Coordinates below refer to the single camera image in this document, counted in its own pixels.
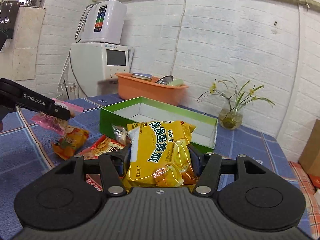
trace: orange plastic basin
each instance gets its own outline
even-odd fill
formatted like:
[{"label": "orange plastic basin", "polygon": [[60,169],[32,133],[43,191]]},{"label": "orange plastic basin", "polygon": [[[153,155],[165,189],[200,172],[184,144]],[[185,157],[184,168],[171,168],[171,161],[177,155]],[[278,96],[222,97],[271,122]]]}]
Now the orange plastic basin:
[{"label": "orange plastic basin", "polygon": [[130,73],[116,73],[118,76],[119,96],[124,99],[145,97],[157,100],[163,103],[177,106],[183,99],[188,86],[166,86],[155,82],[158,77],[152,77],[151,81],[133,78]]}]

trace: table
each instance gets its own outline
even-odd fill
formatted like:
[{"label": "table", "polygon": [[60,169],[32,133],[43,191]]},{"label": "table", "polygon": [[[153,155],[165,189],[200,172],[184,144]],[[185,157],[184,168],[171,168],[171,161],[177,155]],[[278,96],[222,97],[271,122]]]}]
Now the table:
[{"label": "table", "polygon": [[[82,114],[69,121],[70,125],[89,131],[90,136],[83,148],[91,146],[101,136],[99,132],[101,106],[121,101],[117,94],[71,101],[84,107]],[[8,114],[3,120],[4,129],[0,133],[0,236],[4,240],[10,239],[22,229],[13,209],[15,195],[20,189],[63,161],[52,151],[51,146],[51,143],[57,142],[60,136],[35,124],[31,120],[34,114],[35,112],[23,109]],[[244,126],[229,131],[219,125],[215,152],[232,159],[238,154],[246,154],[299,187],[279,144],[269,135]],[[219,189],[232,181],[233,176],[222,175]],[[307,212],[303,214],[299,227],[310,235]]]}]

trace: black straw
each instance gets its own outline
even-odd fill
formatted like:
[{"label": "black straw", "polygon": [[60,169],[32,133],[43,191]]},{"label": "black straw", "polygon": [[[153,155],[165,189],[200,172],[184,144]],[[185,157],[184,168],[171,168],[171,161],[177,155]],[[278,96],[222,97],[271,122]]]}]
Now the black straw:
[{"label": "black straw", "polygon": [[66,81],[65,81],[64,79],[63,79],[63,82],[64,82],[64,86],[65,86],[65,88],[66,88],[68,100],[70,100],[69,93],[68,93],[68,89],[67,89],[67,86],[66,86]]}]

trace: gray ribbed panel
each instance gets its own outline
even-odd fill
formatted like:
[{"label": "gray ribbed panel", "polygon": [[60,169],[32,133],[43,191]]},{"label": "gray ribbed panel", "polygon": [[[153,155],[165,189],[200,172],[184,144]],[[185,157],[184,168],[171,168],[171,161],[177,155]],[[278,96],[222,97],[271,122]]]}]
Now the gray ribbed panel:
[{"label": "gray ribbed panel", "polygon": [[234,225],[208,198],[187,188],[134,188],[111,198],[100,214],[70,230],[43,232],[24,229],[13,240],[307,240],[297,228],[262,233]]}]

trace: wall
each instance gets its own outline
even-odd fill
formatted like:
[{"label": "wall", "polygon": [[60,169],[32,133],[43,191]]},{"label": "wall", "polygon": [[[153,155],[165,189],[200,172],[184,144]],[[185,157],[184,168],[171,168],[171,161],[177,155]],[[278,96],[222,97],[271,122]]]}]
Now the wall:
[{"label": "wall", "polygon": [[14,35],[0,52],[0,76],[35,88],[36,54],[45,9],[21,6]]},{"label": "wall", "polygon": [[91,0],[45,0],[46,14],[41,28],[36,57],[36,92],[56,96],[64,62],[70,45],[75,42],[83,10]]},{"label": "wall", "polygon": [[[120,44],[135,47],[132,71],[169,74],[183,0],[135,0],[126,4]],[[277,106],[271,109],[265,102],[247,106],[244,125],[276,137],[287,114],[289,121],[279,143],[288,159],[297,160],[320,113],[315,106],[320,104],[320,79],[316,77],[320,14],[303,11],[304,16],[307,42],[300,54],[307,56],[302,76],[297,77],[301,82],[295,83],[300,84],[297,97],[291,97],[300,35],[297,6],[270,0],[186,0],[173,69],[173,74],[190,86],[183,104],[217,115],[223,104],[221,98],[196,103],[214,79],[231,75],[244,83],[252,78],[252,84],[265,85],[259,95]],[[288,109],[290,99],[294,107]]]}]

